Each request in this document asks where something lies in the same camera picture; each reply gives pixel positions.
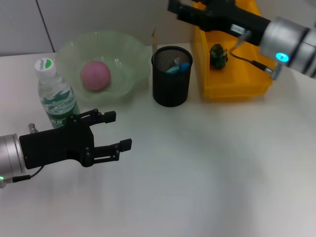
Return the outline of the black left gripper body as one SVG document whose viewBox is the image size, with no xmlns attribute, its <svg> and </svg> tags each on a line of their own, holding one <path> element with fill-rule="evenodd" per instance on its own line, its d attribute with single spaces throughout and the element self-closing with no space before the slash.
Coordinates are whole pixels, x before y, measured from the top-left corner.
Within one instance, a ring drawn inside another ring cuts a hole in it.
<svg viewBox="0 0 316 237">
<path fill-rule="evenodd" d="M 25 167 L 33 169 L 64 160 L 78 161 L 90 167 L 94 138 L 90 126 L 75 117 L 61 128 L 19 137 Z"/>
</svg>

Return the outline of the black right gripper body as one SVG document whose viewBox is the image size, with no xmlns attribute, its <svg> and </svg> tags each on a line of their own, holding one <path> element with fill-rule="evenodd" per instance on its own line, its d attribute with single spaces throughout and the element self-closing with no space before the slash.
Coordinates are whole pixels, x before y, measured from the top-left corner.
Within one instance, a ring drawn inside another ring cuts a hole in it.
<svg viewBox="0 0 316 237">
<path fill-rule="evenodd" d="M 241 34 L 232 30 L 238 26 L 251 33 L 247 42 L 258 46 L 270 20 L 238 7 L 234 0 L 211 0 L 205 10 L 212 13 L 212 26 L 200 27 L 205 32 L 221 31 L 239 37 Z"/>
</svg>

